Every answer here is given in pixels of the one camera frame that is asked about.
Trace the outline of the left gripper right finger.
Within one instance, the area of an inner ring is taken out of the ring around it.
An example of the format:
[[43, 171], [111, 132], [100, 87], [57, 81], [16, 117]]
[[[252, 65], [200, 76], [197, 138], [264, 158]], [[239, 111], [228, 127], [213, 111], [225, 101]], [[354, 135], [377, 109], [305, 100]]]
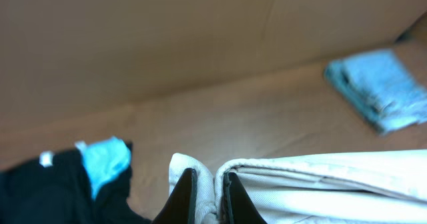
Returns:
[[224, 175], [223, 209], [226, 223], [266, 224], [236, 173], [228, 172]]

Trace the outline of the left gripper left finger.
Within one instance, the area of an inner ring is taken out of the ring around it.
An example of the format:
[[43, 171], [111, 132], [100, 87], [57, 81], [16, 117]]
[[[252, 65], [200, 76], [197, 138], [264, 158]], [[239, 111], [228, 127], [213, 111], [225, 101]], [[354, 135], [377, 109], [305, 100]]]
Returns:
[[195, 169], [183, 171], [163, 209], [152, 224], [194, 224], [197, 197], [197, 173]]

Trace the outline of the beige khaki shorts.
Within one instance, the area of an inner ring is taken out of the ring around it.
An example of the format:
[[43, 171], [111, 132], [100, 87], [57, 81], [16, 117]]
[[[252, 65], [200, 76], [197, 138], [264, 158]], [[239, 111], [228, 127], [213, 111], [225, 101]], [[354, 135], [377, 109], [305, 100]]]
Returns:
[[234, 159], [216, 173], [176, 153], [169, 164], [171, 188], [187, 168], [197, 175], [196, 223], [230, 220], [224, 199], [229, 173], [267, 223], [426, 222], [425, 150]]

